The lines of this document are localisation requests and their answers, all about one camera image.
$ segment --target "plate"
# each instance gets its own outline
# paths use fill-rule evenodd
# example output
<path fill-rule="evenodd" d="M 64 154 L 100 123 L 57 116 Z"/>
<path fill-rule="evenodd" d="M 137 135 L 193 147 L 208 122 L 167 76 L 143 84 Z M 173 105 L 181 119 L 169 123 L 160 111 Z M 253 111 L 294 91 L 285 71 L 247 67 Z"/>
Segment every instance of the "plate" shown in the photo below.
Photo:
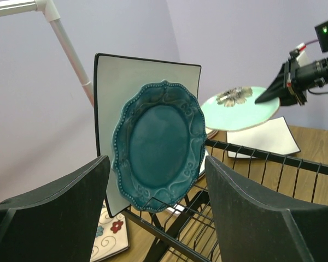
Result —
<path fill-rule="evenodd" d="M 118 214 L 109 217 L 106 203 L 102 205 L 90 262 L 103 261 L 129 248 L 126 218 Z"/>
<path fill-rule="evenodd" d="M 124 105 L 113 133 L 119 192 L 137 210 L 174 206 L 198 178 L 205 140 L 204 114 L 183 85 L 144 85 Z"/>
<path fill-rule="evenodd" d="M 255 104 L 264 87 L 236 87 L 209 98 L 202 110 L 209 129 L 237 131 L 269 120 L 279 109 L 279 99 Z"/>
<path fill-rule="evenodd" d="M 206 128 L 206 133 L 207 133 L 207 138 L 212 138 L 218 133 L 218 130 Z"/>

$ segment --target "wooden table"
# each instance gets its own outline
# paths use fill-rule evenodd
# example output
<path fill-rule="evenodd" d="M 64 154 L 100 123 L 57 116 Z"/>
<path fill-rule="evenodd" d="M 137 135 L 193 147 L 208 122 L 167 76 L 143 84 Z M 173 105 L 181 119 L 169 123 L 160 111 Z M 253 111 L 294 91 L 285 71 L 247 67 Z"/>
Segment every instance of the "wooden table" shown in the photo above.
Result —
<path fill-rule="evenodd" d="M 294 127 L 290 126 L 290 130 L 293 133 L 295 140 L 297 141 L 301 152 L 295 154 L 295 157 L 303 158 L 306 160 L 312 160 L 314 162 L 320 162 L 328 164 L 328 131 L 304 128 L 304 127 Z M 226 141 L 226 133 L 219 132 L 214 140 Z M 222 150 L 214 150 L 213 155 L 219 159 L 222 159 Z M 260 183 L 262 178 L 262 173 L 264 170 L 263 160 L 253 160 L 250 169 L 250 179 Z M 224 163 L 232 167 L 233 159 L 225 156 Z M 247 175 L 248 173 L 249 160 L 240 159 L 236 161 L 235 170 L 242 175 Z M 276 189 L 281 164 L 278 163 L 268 163 L 263 185 L 271 189 Z M 279 192 L 292 196 L 295 176 L 297 168 L 286 166 L 283 170 L 283 175 L 281 183 L 279 186 Z M 315 172 L 300 170 L 298 175 L 298 183 L 296 187 L 295 197 L 298 199 L 311 201 L 312 192 L 314 188 Z M 201 186 L 205 186 L 205 179 L 199 181 Z M 190 192 L 190 195 L 196 193 L 197 189 L 194 188 Z M 318 176 L 317 185 L 315 189 L 314 202 L 319 204 L 328 205 L 328 176 L 320 174 Z M 161 221 L 165 221 L 169 213 L 163 211 L 157 214 Z M 130 249 L 112 258 L 109 258 L 109 262 L 140 262 L 145 258 L 154 237 L 152 234 L 148 233 L 132 221 L 128 220 L 128 230 L 130 238 Z M 185 234 L 187 245 L 191 246 L 191 240 L 194 239 L 197 230 L 191 227 Z M 215 236 L 211 234 L 207 237 L 205 242 L 210 241 Z M 215 252 L 216 255 L 213 261 L 221 261 L 219 258 L 219 253 Z M 162 261 L 183 261 L 178 259 L 177 256 L 172 253 L 168 253 Z"/>

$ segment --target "black wire rack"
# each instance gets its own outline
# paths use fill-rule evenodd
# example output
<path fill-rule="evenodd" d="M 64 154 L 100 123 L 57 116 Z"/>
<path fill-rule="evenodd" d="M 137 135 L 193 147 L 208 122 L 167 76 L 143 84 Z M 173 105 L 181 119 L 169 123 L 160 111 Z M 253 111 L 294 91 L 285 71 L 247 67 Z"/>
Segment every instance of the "black wire rack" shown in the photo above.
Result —
<path fill-rule="evenodd" d="M 323 182 L 328 184 L 328 165 L 326 164 L 217 140 L 208 139 L 206 146 L 210 155 L 264 186 L 293 198 L 328 205 L 328 187 L 318 186 L 319 181 L 322 184 Z M 228 151 L 236 153 L 235 157 L 229 157 Z M 239 154 L 247 155 L 249 158 L 238 162 L 241 161 L 238 160 Z M 244 169 L 237 170 L 237 167 L 241 166 Z M 290 180 L 293 181 L 292 187 L 282 187 L 282 181 L 286 181 L 289 185 Z M 299 194 L 304 191 L 301 190 L 304 186 L 307 187 L 307 191 L 311 188 L 311 192 L 306 192 L 307 199 Z M 159 209 L 164 206 L 171 208 L 172 212 L 142 212 L 131 206 L 123 212 L 128 219 L 155 236 L 144 258 L 145 262 L 221 261 L 205 178 L 198 180 L 192 190 L 176 206 L 161 202 Z"/>

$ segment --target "wire rack tine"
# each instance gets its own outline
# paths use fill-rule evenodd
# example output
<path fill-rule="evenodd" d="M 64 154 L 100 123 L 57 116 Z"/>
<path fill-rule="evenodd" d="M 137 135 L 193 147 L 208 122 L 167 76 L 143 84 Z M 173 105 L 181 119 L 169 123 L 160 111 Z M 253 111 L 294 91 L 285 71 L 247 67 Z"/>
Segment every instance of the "wire rack tine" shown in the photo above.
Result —
<path fill-rule="evenodd" d="M 198 215 L 197 219 L 195 219 L 195 221 L 191 224 L 190 229 L 197 223 L 199 222 L 199 218 L 201 217 L 201 214 L 205 211 L 205 209 L 208 207 L 208 205 L 205 205 L 204 208 L 202 208 L 202 211 L 200 212 L 200 214 Z M 190 230 L 187 230 L 186 234 L 181 238 L 181 233 L 182 231 L 185 229 L 185 227 L 187 226 L 189 222 L 189 219 L 187 220 L 187 222 L 180 228 L 179 230 L 179 234 L 178 234 L 178 240 L 181 239 L 181 241 L 183 241 L 185 239 L 185 237 L 187 236 L 187 234 L 190 232 Z"/>
<path fill-rule="evenodd" d="M 211 220 L 211 221 L 209 222 L 209 225 L 208 225 L 208 224 L 205 224 L 205 225 L 204 225 L 202 231 L 204 230 L 204 233 L 205 233 L 205 234 L 206 234 L 206 232 L 207 232 L 209 226 L 211 226 L 212 223 L 214 223 L 213 220 Z M 215 230 L 212 231 L 212 232 L 210 233 L 208 239 L 211 239 L 211 238 L 212 238 L 214 232 L 215 232 Z M 202 235 L 201 238 L 197 241 L 197 243 L 200 242 L 200 241 L 202 240 L 202 238 L 203 238 L 203 235 Z M 209 241 L 206 241 L 206 242 L 205 242 L 204 246 L 202 247 L 201 252 L 203 252 L 203 251 L 205 250 L 206 246 L 208 245 L 208 242 L 209 242 Z"/>
<path fill-rule="evenodd" d="M 278 190 L 279 190 L 280 181 L 281 181 L 281 179 L 282 179 L 283 168 L 284 168 L 284 164 L 285 164 L 286 159 L 287 159 L 287 156 L 284 157 L 284 160 L 283 160 L 283 163 L 282 163 L 282 167 L 281 167 L 281 169 L 280 169 L 280 174 L 279 174 L 279 179 L 278 179 L 278 184 L 277 184 L 277 190 L 276 190 L 277 192 L 278 192 Z"/>
<path fill-rule="evenodd" d="M 226 146 L 225 149 L 224 149 L 224 152 L 222 153 L 222 162 L 225 161 L 225 152 L 228 151 L 228 148 L 229 148 L 230 145 L 231 145 L 231 144 L 228 143 L 227 146 Z"/>
<path fill-rule="evenodd" d="M 213 248 L 212 248 L 212 250 L 210 251 L 210 253 L 209 253 L 209 257 L 210 257 L 210 260 L 211 261 L 213 261 L 213 256 L 214 256 L 214 252 L 215 252 L 215 249 L 216 249 L 216 247 L 218 246 L 218 240 L 216 240 L 216 242 L 215 242 L 215 244 L 213 245 Z"/>
<path fill-rule="evenodd" d="M 249 166 L 248 166 L 248 178 L 250 177 L 250 167 L 251 167 L 251 160 L 253 159 L 254 153 L 255 153 L 256 149 L 253 150 L 250 158 L 249 158 Z"/>
<path fill-rule="evenodd" d="M 316 191 L 316 186 L 317 186 L 318 173 L 319 173 L 319 170 L 321 169 L 321 166 L 322 166 L 322 163 L 319 163 L 318 168 L 317 168 L 317 172 L 316 172 L 315 183 L 313 185 L 311 203 L 313 203 L 313 200 L 315 198 L 315 191 Z"/>
<path fill-rule="evenodd" d="M 270 152 L 267 154 L 265 163 L 263 164 L 263 173 L 262 173 L 261 184 L 263 184 L 263 179 L 265 178 L 266 165 L 267 165 L 268 157 L 270 156 L 270 154 L 271 154 Z"/>
<path fill-rule="evenodd" d="M 213 224 L 213 220 L 211 219 L 209 222 L 209 225 Z M 194 242 L 193 242 L 193 250 L 196 250 L 197 244 L 198 244 L 198 239 L 200 238 L 200 236 L 203 234 L 203 232 L 207 231 L 209 225 L 204 225 L 202 230 L 198 233 L 198 235 L 196 236 Z"/>
<path fill-rule="evenodd" d="M 218 141 L 216 141 L 215 144 L 212 146 L 212 150 L 210 151 L 211 156 L 213 155 L 214 148 L 217 144 L 218 144 Z"/>
<path fill-rule="evenodd" d="M 296 186 L 297 186 L 297 179 L 299 177 L 299 170 L 300 170 L 300 167 L 302 165 L 302 162 L 303 162 L 303 159 L 300 160 L 300 163 L 297 167 L 297 170 L 296 170 L 296 176 L 295 176 L 295 183 L 294 183 L 294 189 L 293 189 L 293 198 L 295 196 L 295 191 L 296 191 Z"/>
<path fill-rule="evenodd" d="M 240 152 L 240 150 L 241 149 L 243 149 L 244 147 L 243 146 L 241 146 L 238 150 L 237 150 L 237 152 L 236 152 L 236 155 L 235 155 L 235 159 L 233 160 L 233 167 L 232 167 L 232 169 L 234 170 L 235 169 L 235 165 L 236 165 L 236 160 L 237 160 L 237 156 L 238 156 L 238 154 L 239 154 L 239 152 Z"/>

